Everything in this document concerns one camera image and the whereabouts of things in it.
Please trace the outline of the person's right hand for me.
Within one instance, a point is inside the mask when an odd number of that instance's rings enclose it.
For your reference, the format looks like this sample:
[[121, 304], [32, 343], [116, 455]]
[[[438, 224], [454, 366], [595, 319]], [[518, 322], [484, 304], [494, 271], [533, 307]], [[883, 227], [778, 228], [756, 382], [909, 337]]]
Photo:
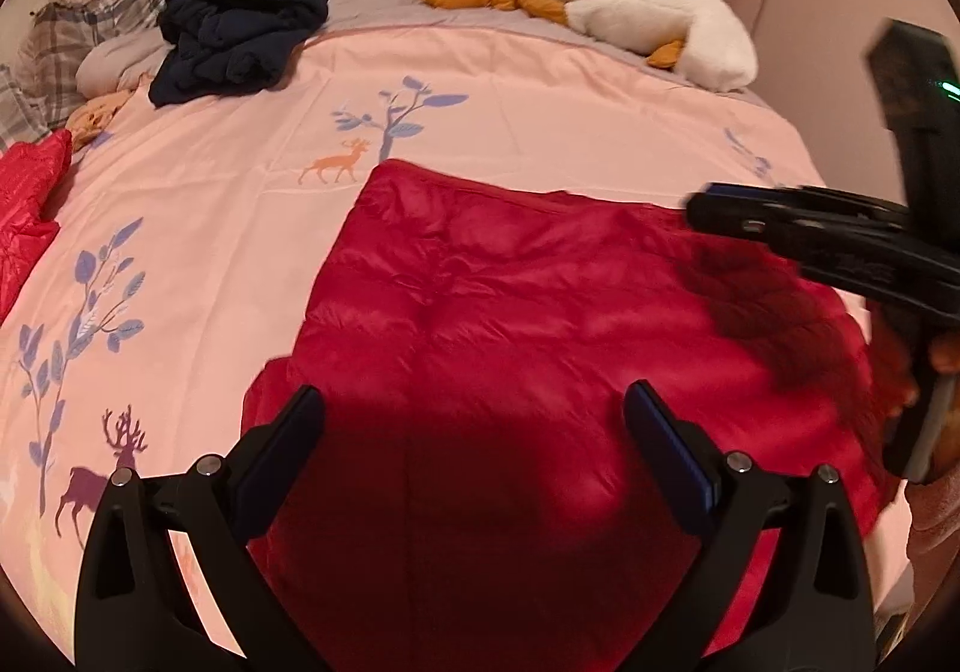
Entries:
[[927, 482], [934, 472], [934, 453], [946, 433], [958, 388], [957, 371], [935, 368], [931, 339], [925, 332], [897, 335], [907, 354], [905, 373], [910, 397], [896, 406], [884, 445], [884, 466], [912, 484]]

